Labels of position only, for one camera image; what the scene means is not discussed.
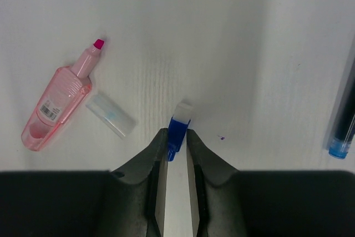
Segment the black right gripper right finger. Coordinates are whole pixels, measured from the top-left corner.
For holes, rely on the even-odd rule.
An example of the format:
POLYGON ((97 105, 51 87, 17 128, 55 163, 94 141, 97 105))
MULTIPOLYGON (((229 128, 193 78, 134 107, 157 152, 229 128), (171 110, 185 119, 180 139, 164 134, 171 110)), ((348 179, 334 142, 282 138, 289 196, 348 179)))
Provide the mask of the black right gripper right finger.
POLYGON ((193 236, 238 236, 238 170, 194 130, 187 131, 186 145, 193 236))

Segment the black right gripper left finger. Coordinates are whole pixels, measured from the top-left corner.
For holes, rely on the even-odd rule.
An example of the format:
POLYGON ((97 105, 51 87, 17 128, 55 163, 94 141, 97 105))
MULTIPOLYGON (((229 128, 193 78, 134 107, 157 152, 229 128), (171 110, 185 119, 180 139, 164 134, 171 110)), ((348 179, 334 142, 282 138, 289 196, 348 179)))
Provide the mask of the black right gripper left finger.
POLYGON ((168 130, 111 174, 116 236, 163 236, 168 161, 168 130))

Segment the blue marker cap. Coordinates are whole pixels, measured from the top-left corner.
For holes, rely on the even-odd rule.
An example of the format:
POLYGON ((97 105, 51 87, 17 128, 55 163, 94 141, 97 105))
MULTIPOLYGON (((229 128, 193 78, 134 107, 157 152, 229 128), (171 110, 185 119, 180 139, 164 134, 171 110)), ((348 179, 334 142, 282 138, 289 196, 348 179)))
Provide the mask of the blue marker cap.
POLYGON ((192 106, 180 102, 170 119, 168 126, 168 154, 167 160, 173 161, 176 153, 181 149, 185 134, 191 122, 192 106))

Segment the dark blue gel pen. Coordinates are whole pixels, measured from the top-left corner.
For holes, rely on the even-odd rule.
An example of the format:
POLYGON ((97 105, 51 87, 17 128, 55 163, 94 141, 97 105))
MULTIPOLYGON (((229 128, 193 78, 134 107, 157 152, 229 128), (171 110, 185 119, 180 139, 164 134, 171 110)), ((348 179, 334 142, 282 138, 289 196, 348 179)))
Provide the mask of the dark blue gel pen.
POLYGON ((354 54, 350 55, 323 139, 323 149, 336 159, 347 157, 354 139, 354 54))

